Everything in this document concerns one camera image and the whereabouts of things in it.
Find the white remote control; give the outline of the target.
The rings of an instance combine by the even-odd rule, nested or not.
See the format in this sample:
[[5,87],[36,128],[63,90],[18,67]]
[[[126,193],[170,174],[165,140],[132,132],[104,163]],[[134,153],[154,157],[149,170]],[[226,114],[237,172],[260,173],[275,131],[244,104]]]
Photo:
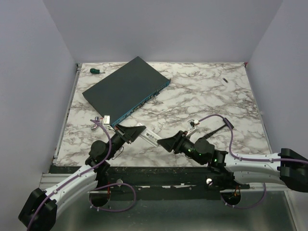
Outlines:
[[147,127],[145,130],[139,135],[139,138],[142,138],[153,147],[158,147],[159,144],[157,143],[158,140],[162,139],[159,135],[154,133],[153,131],[149,130]]

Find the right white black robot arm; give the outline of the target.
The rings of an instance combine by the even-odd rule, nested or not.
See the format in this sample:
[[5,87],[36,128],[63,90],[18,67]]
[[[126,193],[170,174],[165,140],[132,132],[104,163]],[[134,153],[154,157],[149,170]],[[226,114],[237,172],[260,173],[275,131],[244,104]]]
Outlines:
[[209,171],[221,175],[221,182],[217,184],[221,189],[231,189],[237,184],[275,183],[301,193],[308,191],[308,160],[288,148],[252,158],[217,150],[207,136],[192,142],[184,131],[159,139],[157,143],[166,151],[183,153],[198,164],[207,165]]

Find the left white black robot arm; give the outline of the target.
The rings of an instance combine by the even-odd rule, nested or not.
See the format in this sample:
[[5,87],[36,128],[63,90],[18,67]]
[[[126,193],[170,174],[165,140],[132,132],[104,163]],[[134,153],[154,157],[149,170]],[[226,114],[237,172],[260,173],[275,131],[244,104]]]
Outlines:
[[124,143],[134,142],[146,126],[125,127],[117,125],[115,134],[108,135],[108,142],[97,140],[90,147],[89,156],[75,173],[56,185],[42,190],[36,188],[29,195],[18,219],[29,231],[49,231],[60,214],[83,194],[102,190],[110,160]]

